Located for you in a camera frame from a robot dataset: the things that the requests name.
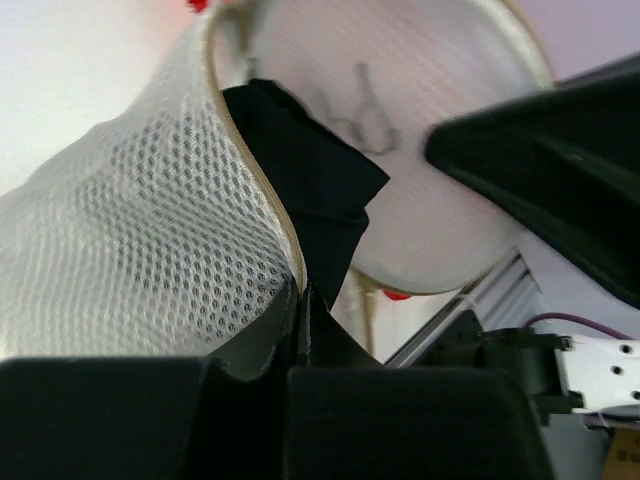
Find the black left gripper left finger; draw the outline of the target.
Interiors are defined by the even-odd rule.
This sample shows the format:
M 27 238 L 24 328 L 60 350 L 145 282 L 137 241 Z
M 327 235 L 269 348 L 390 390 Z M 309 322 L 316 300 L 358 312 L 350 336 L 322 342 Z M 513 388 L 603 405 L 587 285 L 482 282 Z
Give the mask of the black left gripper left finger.
M 5 479 L 276 479 L 298 293 L 206 356 L 1 364 Z

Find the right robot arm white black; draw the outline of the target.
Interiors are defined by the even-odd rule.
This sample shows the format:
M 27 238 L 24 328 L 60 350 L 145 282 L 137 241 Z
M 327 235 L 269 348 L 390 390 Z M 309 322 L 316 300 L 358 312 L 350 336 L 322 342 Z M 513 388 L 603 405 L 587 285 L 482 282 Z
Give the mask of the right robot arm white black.
M 639 74 L 601 71 L 436 126 L 426 161 L 486 198 L 620 301 L 639 303 Z M 541 416 L 639 405 L 639 343 L 487 332 L 482 366 Z

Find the black bra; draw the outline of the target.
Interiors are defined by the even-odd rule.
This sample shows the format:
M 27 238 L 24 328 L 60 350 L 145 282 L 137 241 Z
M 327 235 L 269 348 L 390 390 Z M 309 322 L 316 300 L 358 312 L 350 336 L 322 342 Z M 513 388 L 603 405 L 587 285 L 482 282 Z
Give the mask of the black bra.
M 293 223 L 309 279 L 334 305 L 369 225 L 365 208 L 388 175 L 272 81 L 252 80 L 223 96 Z

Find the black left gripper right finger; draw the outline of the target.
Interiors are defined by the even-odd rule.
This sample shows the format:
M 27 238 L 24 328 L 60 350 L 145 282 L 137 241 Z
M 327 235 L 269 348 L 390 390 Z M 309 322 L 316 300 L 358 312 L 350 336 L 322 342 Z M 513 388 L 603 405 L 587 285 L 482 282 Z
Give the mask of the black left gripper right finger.
M 531 400 L 511 373 L 518 332 L 465 366 L 375 366 L 307 287 L 287 380 L 291 479 L 550 479 Z

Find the white mesh laundry bag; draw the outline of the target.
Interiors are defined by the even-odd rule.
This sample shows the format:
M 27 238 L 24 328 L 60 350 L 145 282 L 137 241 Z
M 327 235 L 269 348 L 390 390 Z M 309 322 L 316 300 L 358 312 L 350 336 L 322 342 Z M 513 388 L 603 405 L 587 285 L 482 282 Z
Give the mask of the white mesh laundry bag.
M 312 282 L 223 96 L 252 80 L 389 177 L 334 303 L 352 329 L 516 242 L 424 156 L 438 123 L 553 87 L 508 1 L 5 1 L 3 357 L 207 354 Z

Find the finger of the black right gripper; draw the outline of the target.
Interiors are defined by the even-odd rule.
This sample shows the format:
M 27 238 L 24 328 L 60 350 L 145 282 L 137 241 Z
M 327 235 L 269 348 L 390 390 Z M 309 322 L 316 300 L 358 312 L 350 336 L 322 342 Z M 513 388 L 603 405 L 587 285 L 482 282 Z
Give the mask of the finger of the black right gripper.
M 440 124 L 424 156 L 639 305 L 638 72 Z

